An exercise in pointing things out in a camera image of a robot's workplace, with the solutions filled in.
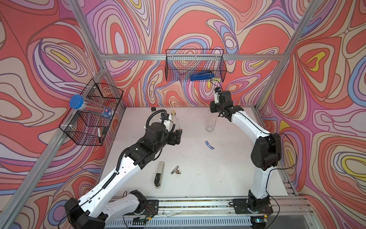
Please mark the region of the clear glass bottle cork stopper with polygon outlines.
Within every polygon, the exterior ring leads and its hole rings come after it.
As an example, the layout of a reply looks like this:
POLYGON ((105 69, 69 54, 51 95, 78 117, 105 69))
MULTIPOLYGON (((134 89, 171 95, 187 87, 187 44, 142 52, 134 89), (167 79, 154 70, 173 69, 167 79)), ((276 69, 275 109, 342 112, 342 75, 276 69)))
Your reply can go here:
POLYGON ((171 121, 174 123, 174 125, 175 125, 175 128, 174 128, 174 130, 176 131, 176 130, 179 130, 180 129, 180 120, 177 118, 177 116, 176 116, 176 111, 175 110, 172 110, 171 111, 171 115, 170 115, 170 117, 171 117, 171 121))

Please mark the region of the clear square bottle with cork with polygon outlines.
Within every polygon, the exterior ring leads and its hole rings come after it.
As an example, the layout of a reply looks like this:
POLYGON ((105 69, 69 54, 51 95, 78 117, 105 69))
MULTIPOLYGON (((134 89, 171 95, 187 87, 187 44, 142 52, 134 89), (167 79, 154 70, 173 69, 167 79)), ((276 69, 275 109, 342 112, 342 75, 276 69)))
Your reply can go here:
POLYGON ((217 113, 212 113, 211 110, 208 110, 207 116, 206 116, 206 123, 205 123, 205 129, 207 132, 211 133, 215 129, 217 121, 217 113))

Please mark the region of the blue white bottle label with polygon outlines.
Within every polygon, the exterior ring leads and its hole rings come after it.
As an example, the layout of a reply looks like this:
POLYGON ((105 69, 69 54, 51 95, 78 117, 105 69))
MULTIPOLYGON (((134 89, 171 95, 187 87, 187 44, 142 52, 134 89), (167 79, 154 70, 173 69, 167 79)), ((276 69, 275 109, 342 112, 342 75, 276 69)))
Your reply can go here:
POLYGON ((205 144, 207 145, 207 147, 211 150, 214 150, 214 147, 212 145, 210 145, 210 143, 208 141, 205 141, 205 144))

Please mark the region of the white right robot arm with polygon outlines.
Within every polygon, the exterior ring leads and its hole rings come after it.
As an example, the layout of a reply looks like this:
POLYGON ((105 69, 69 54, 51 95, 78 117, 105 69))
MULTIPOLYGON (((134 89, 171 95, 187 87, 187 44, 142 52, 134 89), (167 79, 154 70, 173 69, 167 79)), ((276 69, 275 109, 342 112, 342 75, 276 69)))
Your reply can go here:
POLYGON ((271 172, 281 160, 281 137, 270 133, 251 119, 241 106, 235 106, 231 93, 217 87, 210 112, 218 113, 238 126, 254 143, 250 158, 255 166, 254 181, 248 193, 246 208, 250 213, 259 213, 270 204, 268 184, 271 172))

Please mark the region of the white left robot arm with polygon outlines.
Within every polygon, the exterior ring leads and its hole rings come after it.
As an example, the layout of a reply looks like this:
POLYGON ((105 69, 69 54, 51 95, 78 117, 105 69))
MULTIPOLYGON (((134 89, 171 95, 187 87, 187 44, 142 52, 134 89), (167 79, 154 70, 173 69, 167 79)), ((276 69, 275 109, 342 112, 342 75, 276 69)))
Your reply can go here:
POLYGON ((152 123, 145 135, 120 154, 116 167, 91 191, 65 205, 68 222, 74 229, 103 229, 109 222, 126 214, 142 214, 150 210, 146 197, 138 190, 111 202, 122 186, 150 162, 158 158, 166 145, 178 145, 183 131, 168 130, 163 123, 152 123))

